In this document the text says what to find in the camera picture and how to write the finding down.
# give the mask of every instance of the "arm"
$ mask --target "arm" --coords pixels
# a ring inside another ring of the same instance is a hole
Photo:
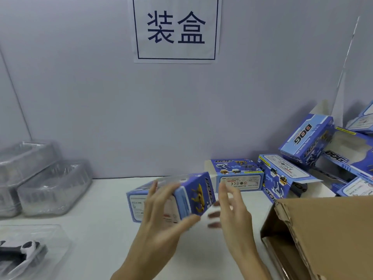
[[[157,190],[155,181],[145,200],[144,217],[126,260],[111,280],[152,280],[165,267],[176,251],[182,233],[200,221],[190,215],[174,226],[165,228],[165,203],[180,184]]]
[[[233,194],[233,198],[228,198],[228,192]],[[229,252],[244,279],[271,280],[271,274],[259,257],[254,241],[251,214],[246,209],[240,190],[220,183],[219,201],[215,206],[220,206],[220,211],[210,213],[208,217],[220,217],[220,222],[213,222],[209,227],[222,228]]]

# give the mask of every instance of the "clear plastic packaging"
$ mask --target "clear plastic packaging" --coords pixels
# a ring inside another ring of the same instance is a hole
[[[92,183],[88,162],[61,160],[18,188],[26,216],[63,215]]]
[[[47,280],[71,247],[59,225],[0,226],[0,280]]]
[[[57,160],[52,143],[22,141],[0,150],[0,217],[18,215],[18,186]]]

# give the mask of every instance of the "white tabletop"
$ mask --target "white tabletop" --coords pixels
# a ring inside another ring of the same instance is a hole
[[[109,280],[123,263],[139,228],[131,218],[126,192],[154,178],[95,180],[78,204],[54,218],[18,216],[0,225],[60,224],[73,248],[55,271],[55,280]],[[255,242],[274,280],[280,279],[260,240],[260,229],[271,207],[263,192],[243,192],[253,216]],[[175,256],[157,280],[242,279],[230,256],[221,230],[208,229],[207,214],[180,239]]]

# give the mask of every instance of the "finger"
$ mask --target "finger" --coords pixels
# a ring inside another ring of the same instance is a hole
[[[210,213],[208,215],[209,218],[218,218],[220,217],[220,211],[216,211],[216,212],[213,212],[213,213]]]
[[[153,208],[153,200],[151,199],[151,197],[156,192],[157,186],[158,186],[158,181],[154,180],[151,188],[148,191],[146,199],[144,201],[145,205],[144,205],[144,216],[142,218],[143,221],[150,220],[150,217],[152,215],[152,208]]]
[[[172,193],[180,187],[180,183],[169,184],[162,187],[158,192],[153,195],[153,211],[152,218],[163,219],[163,212],[165,211],[165,203]]]
[[[233,205],[233,202],[234,202],[233,198],[230,198],[229,199],[229,205]],[[214,206],[219,207],[220,206],[220,201],[215,202]]]
[[[228,191],[224,182],[219,184],[219,203],[222,210],[231,210],[229,207]]]
[[[244,201],[242,199],[241,191],[238,188],[227,186],[226,189],[227,189],[228,193],[231,193],[233,195],[233,199],[237,203],[237,205],[239,205],[239,206],[244,205],[245,206]]]
[[[170,238],[178,238],[182,233],[190,229],[194,224],[201,220],[199,215],[189,215],[181,220],[179,223],[172,226],[168,229],[169,237]]]
[[[220,222],[213,222],[213,223],[210,223],[207,227],[212,228],[212,229],[221,228],[221,223]]]

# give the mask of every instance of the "paper sign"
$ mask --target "paper sign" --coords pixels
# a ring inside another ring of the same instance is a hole
[[[212,63],[221,0],[128,0],[135,63]]]

